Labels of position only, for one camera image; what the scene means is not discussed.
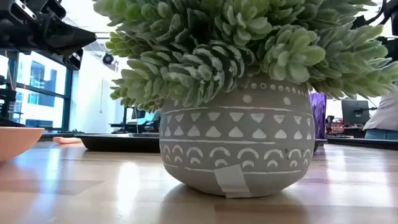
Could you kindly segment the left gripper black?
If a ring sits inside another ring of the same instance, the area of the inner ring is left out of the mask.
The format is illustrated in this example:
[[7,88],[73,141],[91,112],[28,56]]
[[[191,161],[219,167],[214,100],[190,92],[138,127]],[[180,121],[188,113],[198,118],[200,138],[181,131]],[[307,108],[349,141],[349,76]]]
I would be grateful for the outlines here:
[[61,0],[1,0],[1,50],[19,50],[24,37],[33,37],[45,24],[45,41],[70,70],[79,70],[84,46],[96,40],[96,34],[62,22],[66,10]]

